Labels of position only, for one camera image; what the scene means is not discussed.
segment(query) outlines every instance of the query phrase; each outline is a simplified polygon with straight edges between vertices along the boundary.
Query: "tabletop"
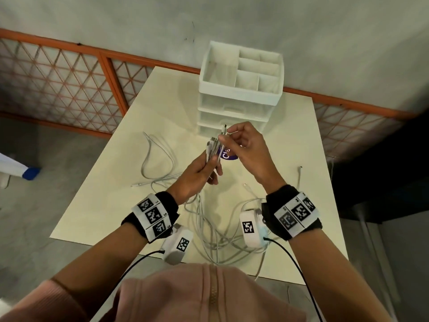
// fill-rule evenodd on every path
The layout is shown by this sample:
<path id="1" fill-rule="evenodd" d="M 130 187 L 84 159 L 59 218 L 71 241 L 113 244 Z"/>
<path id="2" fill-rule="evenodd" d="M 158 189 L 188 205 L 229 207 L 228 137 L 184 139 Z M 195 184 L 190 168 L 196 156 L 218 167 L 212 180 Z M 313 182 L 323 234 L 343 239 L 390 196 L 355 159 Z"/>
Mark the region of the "tabletop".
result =
<path id="1" fill-rule="evenodd" d="M 68 206 L 51 238 L 94 245 L 113 232 L 131 208 L 151 193 L 149 185 L 130 187 L 146 182 L 141 175 L 148 142 L 146 132 L 159 140 L 173 154 L 173 173 L 186 166 L 205 150 L 207 137 L 198 135 L 198 75 L 156 67 L 119 124 L 100 157 Z M 340 220 L 326 165 L 319 128 L 310 97 L 283 93 L 265 130 L 264 138 L 278 171 L 288 184 L 297 185 L 298 167 L 302 166 L 300 189 L 320 212 L 323 230 L 347 257 Z M 218 185 L 202 190 L 205 214 L 220 230 L 228 225 L 233 233 L 239 221 L 241 204 L 254 198 L 243 187 L 246 183 L 258 197 L 265 191 L 246 171 L 239 160 L 222 160 L 223 176 Z M 171 168 L 168 157 L 154 146 L 145 167 L 149 177 L 159 177 Z M 194 214 L 179 207 L 178 222 L 193 230 Z M 162 240 L 148 244 L 141 254 L 158 250 Z M 281 242 L 291 252 L 287 242 Z M 237 250 L 220 250 L 225 258 Z M 202 245 L 194 234 L 183 262 L 207 262 L 200 254 Z M 262 254 L 250 254 L 234 265 L 255 275 Z M 303 284 L 290 258 L 275 244 L 265 255 L 261 277 Z"/>

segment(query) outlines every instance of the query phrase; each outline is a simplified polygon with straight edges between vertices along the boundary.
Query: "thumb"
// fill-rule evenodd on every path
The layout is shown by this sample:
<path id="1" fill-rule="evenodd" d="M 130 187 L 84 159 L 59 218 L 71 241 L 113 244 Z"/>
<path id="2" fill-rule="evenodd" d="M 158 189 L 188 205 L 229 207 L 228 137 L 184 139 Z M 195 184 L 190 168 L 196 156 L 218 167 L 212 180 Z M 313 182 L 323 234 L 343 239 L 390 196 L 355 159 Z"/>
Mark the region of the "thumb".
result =
<path id="1" fill-rule="evenodd" d="M 211 173 L 215 170 L 217 166 L 218 157 L 219 157 L 218 155 L 214 155 L 212 158 L 210 158 L 210 160 L 201 170 L 201 173 L 204 175 L 205 178 L 208 178 L 211 175 Z"/>
<path id="2" fill-rule="evenodd" d="M 240 147 L 230 136 L 221 134 L 217 138 L 226 149 L 231 149 L 237 156 L 240 157 L 240 155 L 243 153 L 244 149 Z"/>

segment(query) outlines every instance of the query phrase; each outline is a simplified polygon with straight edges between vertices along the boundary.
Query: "black cable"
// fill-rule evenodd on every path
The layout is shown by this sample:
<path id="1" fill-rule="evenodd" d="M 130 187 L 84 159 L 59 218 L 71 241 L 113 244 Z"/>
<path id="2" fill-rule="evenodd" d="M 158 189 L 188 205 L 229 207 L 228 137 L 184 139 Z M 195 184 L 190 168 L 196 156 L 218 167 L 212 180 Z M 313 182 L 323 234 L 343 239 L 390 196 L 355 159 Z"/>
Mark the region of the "black cable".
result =
<path id="1" fill-rule="evenodd" d="M 135 266 L 137 263 L 139 263 L 141 260 L 143 260 L 143 259 L 147 258 L 149 255 L 152 255 L 152 254 L 155 254 L 155 253 L 165 253 L 165 251 L 164 251 L 164 250 L 162 250 L 162 251 L 153 251 L 153 252 L 150 252 L 149 254 L 144 255 L 142 258 L 138 259 L 135 263 L 133 263 L 133 265 L 132 265 L 131 267 L 129 267 L 129 268 L 124 272 L 124 274 L 119 278 L 118 282 L 116 283 L 115 287 L 113 287 L 113 289 L 111 290 L 111 292 L 110 292 L 110 294 L 107 296 L 107 298 L 109 298 L 109 296 L 112 294 L 112 292 L 115 290 L 115 288 L 116 288 L 116 287 L 121 283 L 121 281 L 122 281 L 122 279 L 125 277 L 125 275 L 126 275 L 127 273 L 129 273 L 129 272 L 130 272 L 130 270 L 131 270 L 132 268 L 134 268 L 134 266 Z"/>
<path id="2" fill-rule="evenodd" d="M 289 251 L 288 251 L 287 249 L 285 249 L 285 248 L 282 246 L 282 244 L 277 243 L 275 240 L 273 240 L 273 239 L 271 239 L 271 238 L 264 237 L 264 239 L 265 239 L 265 240 L 267 240 L 267 241 L 270 241 L 270 242 L 276 243 L 276 244 L 277 244 L 278 246 L 280 246 L 280 247 L 283 249 L 283 251 L 285 251 L 285 252 L 287 253 L 287 255 L 292 259 L 293 263 L 295 264 L 295 266 L 297 267 L 297 269 L 298 269 L 299 273 L 301 274 L 301 277 L 303 278 L 303 280 L 304 280 L 304 282 L 305 282 L 305 285 L 307 286 L 308 292 L 309 292 L 309 294 L 310 294 L 311 300 L 313 301 L 314 308 L 316 309 L 316 313 L 318 314 L 319 320 L 320 320 L 320 322 L 323 322 L 322 317 L 320 316 L 320 312 L 319 312 L 318 306 L 316 305 L 316 301 L 314 300 L 313 294 L 311 293 L 310 287 L 308 287 L 308 284 L 307 284 L 307 282 L 305 281 L 305 278 L 304 278 L 303 272 L 302 272 L 302 271 L 301 271 L 301 269 L 299 268 L 299 266 L 298 266 L 297 262 L 293 259 L 292 255 L 289 253 Z"/>

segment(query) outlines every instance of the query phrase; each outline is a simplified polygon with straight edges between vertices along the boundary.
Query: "wall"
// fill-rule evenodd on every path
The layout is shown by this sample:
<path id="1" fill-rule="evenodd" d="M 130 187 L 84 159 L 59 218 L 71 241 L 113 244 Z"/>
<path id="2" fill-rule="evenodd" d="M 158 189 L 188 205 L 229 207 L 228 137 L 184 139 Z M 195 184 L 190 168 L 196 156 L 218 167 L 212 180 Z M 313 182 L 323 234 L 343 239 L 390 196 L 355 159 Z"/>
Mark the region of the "wall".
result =
<path id="1" fill-rule="evenodd" d="M 0 0 L 0 27 L 194 67 L 210 39 L 277 51 L 288 87 L 419 112 L 428 11 L 429 0 Z"/>
<path id="2" fill-rule="evenodd" d="M 402 299 L 405 321 L 427 321 L 429 307 L 429 211 L 389 220 L 380 226 L 384 248 Z"/>

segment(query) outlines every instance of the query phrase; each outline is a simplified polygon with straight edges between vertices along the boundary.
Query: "purple sticker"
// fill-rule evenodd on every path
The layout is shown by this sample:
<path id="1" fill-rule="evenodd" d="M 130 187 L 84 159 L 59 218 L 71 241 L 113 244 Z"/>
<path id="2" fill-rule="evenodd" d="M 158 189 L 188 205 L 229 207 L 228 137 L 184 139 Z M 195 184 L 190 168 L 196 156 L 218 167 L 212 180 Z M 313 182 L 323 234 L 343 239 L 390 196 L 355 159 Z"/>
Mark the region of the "purple sticker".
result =
<path id="1" fill-rule="evenodd" d="M 222 159 L 226 159 L 227 161 L 234 161 L 235 159 L 238 159 L 238 156 L 237 155 L 233 155 L 233 156 L 229 156 L 228 155 L 228 152 L 229 152 L 230 150 L 228 149 L 228 150 L 224 150 L 223 152 L 222 152 L 222 156 L 221 156 L 221 158 Z"/>

